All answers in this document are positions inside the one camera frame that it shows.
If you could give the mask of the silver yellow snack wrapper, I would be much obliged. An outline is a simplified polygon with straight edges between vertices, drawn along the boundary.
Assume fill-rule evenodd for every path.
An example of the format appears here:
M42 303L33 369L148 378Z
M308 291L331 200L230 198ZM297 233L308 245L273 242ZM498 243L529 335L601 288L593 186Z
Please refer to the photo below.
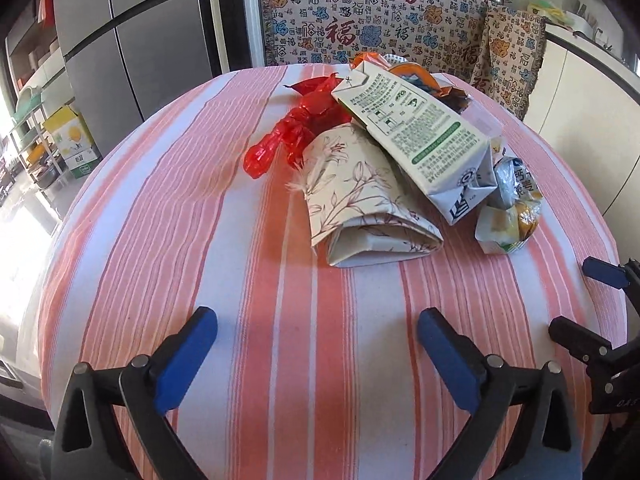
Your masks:
M539 226L542 196L537 181L501 136L491 139L497 187L478 214L475 239L485 255L507 255L525 245Z

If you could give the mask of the white green milk carton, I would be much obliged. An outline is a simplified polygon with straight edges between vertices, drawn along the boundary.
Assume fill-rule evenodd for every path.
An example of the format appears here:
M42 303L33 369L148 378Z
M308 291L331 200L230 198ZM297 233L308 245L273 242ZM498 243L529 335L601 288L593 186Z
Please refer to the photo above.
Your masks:
M364 61L332 91L453 226L497 188L489 136L414 84Z

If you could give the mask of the floral paper bag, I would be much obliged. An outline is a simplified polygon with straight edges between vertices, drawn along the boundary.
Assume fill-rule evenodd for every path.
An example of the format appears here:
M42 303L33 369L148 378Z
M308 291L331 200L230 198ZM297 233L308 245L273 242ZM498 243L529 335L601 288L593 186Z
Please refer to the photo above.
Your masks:
M410 182L354 124L315 138L288 187L303 195L311 247L334 268L421 258L444 244Z

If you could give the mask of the orange instant noodle cup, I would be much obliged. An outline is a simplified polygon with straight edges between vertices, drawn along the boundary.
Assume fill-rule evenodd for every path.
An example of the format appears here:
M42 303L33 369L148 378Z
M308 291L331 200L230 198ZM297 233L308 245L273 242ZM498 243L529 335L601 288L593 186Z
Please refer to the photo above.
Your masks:
M381 67L409 84L413 84L458 114L461 114L471 103L470 97L463 90L454 87L450 82L439 82L426 68L402 56L360 52L350 61L349 66L357 68L363 62Z

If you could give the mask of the red plastic bag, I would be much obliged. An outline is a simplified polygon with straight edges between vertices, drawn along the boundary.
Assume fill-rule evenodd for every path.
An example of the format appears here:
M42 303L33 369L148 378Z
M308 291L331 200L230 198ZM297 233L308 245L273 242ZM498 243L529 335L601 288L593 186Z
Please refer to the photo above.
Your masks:
M332 96L341 82L342 78L332 73L288 86L300 96L298 104L246 151L243 170L252 179L260 178L271 167L279 148L284 149L288 166L302 166L306 147L320 133L352 120L349 111Z

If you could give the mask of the clear plastic bag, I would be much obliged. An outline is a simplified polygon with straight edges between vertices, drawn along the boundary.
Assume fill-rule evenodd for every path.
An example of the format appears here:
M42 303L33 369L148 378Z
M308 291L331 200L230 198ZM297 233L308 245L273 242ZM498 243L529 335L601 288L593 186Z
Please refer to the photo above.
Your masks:
M495 118L489 110L486 110L480 102L470 96L468 97L468 104L461 112L461 116L488 138L502 136L502 122Z

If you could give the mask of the pink striped tablecloth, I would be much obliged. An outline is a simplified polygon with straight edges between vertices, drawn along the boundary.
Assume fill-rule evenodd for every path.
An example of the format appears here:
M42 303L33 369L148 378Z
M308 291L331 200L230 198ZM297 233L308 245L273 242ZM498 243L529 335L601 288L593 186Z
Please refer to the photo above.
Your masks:
M442 310L480 350L558 361L590 457L604 428L582 364L549 338L563 315L627 339L622 292L582 277L618 258L582 182L552 148L478 91L475 105L535 176L540 226L511 255L486 255L466 217L436 254L334 269L310 246L303 197L276 162L254 180L245 150L324 65L219 76L165 106L108 154L70 207L40 295L41 390L60 410L73 366L120 367L178 332L193 309L217 340L171 425L211 479L423 479L465 423L416 339Z

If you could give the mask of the yellow green cardboard box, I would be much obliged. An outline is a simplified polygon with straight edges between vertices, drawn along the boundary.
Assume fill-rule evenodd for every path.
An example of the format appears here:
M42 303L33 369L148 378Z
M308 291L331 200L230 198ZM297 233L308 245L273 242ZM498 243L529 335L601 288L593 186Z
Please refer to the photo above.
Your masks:
M43 127L52 136L56 148L72 175L88 176L99 165L102 156L82 118L69 105L61 106L47 118Z

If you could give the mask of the storage shelf rack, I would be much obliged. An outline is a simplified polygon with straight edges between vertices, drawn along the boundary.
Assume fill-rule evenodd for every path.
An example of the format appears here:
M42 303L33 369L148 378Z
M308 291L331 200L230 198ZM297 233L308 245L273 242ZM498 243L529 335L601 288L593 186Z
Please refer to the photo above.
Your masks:
M68 169L44 121L75 101L58 34L53 25L40 22L30 6L6 34L4 52L15 94L10 147L34 187L46 194Z

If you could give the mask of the patterned fu character cloth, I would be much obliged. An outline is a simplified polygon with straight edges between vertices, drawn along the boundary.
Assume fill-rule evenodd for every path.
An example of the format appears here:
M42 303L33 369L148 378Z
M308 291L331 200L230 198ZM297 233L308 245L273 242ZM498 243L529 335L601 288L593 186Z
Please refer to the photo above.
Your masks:
M454 75L524 118L544 58L542 19L487 0L259 0L269 65L396 54Z

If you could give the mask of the grey refrigerator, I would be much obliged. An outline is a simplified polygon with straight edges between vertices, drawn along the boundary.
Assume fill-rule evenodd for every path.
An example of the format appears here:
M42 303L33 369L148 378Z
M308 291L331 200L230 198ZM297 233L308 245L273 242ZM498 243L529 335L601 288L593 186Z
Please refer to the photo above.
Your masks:
M53 0L66 73L102 155L221 73L210 0Z

